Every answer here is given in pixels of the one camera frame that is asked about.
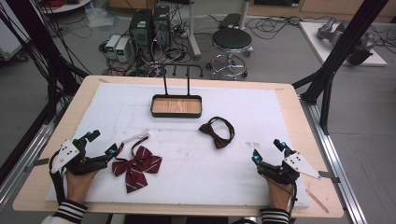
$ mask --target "black stool seat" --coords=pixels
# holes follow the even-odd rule
[[[251,37],[243,30],[223,28],[213,34],[213,43],[224,49],[244,49],[251,43]]]

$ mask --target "sleeve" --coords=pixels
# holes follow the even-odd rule
[[[59,206],[58,211],[53,216],[46,217],[41,224],[79,224],[87,209],[88,207],[82,204],[65,200]]]
[[[264,208],[260,210],[262,224],[289,224],[289,214],[283,209]]]

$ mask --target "cardboard box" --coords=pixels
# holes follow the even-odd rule
[[[154,9],[158,0],[109,0],[109,6],[115,9],[135,10],[137,8]]]

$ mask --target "red striped bow tie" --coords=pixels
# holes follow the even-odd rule
[[[142,141],[137,142],[132,147],[132,151],[134,150],[134,147],[141,142]],[[122,151],[123,146],[124,144],[122,143],[119,148],[119,153]],[[163,158],[152,155],[152,153],[147,148],[140,146],[133,159],[128,161],[125,159],[116,158],[116,160],[118,161],[114,161],[112,164],[113,174],[115,176],[119,176],[124,172],[126,173],[126,191],[130,193],[135,190],[142,189],[148,185],[144,173],[157,174],[160,170],[161,161]]]

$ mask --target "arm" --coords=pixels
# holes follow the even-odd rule
[[[276,183],[269,178],[265,179],[269,188],[270,208],[260,210],[262,224],[289,223],[289,213],[286,210],[288,209],[292,186]]]
[[[51,217],[47,217],[41,224],[79,224],[88,207],[82,205],[88,195],[91,182],[97,172],[86,175],[72,175],[66,172],[67,200],[61,203],[58,211]]]

